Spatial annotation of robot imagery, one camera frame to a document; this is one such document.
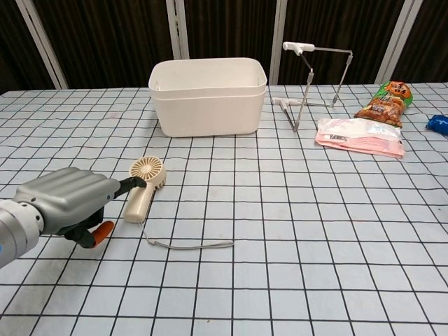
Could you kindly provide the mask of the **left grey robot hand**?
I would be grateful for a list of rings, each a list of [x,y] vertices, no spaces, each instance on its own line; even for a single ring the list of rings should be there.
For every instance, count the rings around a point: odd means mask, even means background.
[[[140,177],[118,181],[90,170],[66,167],[20,185],[13,200],[32,206],[43,219],[44,235],[59,235],[85,249],[100,244],[114,223],[104,222],[104,206],[146,182]]]

